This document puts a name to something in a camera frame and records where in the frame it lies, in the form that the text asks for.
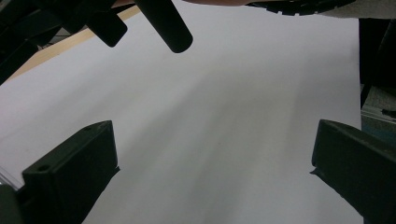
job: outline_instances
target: white table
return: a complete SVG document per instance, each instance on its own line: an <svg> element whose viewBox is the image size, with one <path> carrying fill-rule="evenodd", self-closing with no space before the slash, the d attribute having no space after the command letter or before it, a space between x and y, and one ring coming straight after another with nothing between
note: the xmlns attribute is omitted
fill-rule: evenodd
<svg viewBox="0 0 396 224"><path fill-rule="evenodd" d="M310 175L320 119L360 127L357 20L177 2L173 54L142 14L0 87L0 166L112 119L121 171L84 223L362 223Z"/></svg>

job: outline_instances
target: black bracelet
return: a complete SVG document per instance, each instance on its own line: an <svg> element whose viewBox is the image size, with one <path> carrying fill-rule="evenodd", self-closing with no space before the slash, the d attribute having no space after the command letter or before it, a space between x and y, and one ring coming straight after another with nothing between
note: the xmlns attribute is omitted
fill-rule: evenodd
<svg viewBox="0 0 396 224"><path fill-rule="evenodd" d="M275 1L275 2L255 2L248 6L264 7L271 12L281 12L282 15L300 16L313 15L343 7L353 3L355 0L295 0L295 1Z"/></svg>

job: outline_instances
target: wooden edge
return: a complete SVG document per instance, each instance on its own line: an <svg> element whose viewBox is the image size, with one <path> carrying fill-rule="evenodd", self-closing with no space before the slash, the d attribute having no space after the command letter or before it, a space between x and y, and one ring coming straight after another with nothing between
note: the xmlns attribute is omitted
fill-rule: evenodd
<svg viewBox="0 0 396 224"><path fill-rule="evenodd" d="M134 6L122 11L118 15L123 21L125 21L139 12L140 9L137 6ZM12 78L20 76L21 74L29 71L30 69L38 66L39 64L42 64L49 59L60 55L61 53L90 39L93 36L95 36L95 34L90 29L85 29L52 46L47 47L46 49L38 51L22 67L20 67L20 69L18 69L11 77L9 77L7 81L10 81Z"/></svg>

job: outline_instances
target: screw hole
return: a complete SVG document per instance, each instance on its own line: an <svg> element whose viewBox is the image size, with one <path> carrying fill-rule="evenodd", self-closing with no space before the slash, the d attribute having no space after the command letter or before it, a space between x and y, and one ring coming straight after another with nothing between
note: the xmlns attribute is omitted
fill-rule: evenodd
<svg viewBox="0 0 396 224"><path fill-rule="evenodd" d="M38 167L37 171L45 172L45 171L48 171L49 168L50 167L48 165L42 165L42 166Z"/></svg>

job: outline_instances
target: white tabletop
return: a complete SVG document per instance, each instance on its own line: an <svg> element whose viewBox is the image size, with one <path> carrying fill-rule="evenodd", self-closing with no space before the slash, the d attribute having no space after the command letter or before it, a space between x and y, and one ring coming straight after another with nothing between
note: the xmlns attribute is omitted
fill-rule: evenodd
<svg viewBox="0 0 396 224"><path fill-rule="evenodd" d="M354 224L317 177L318 121L360 127L357 20L177 2L172 53L142 14L0 87L0 166L21 171L113 120L121 171L84 223Z"/></svg>

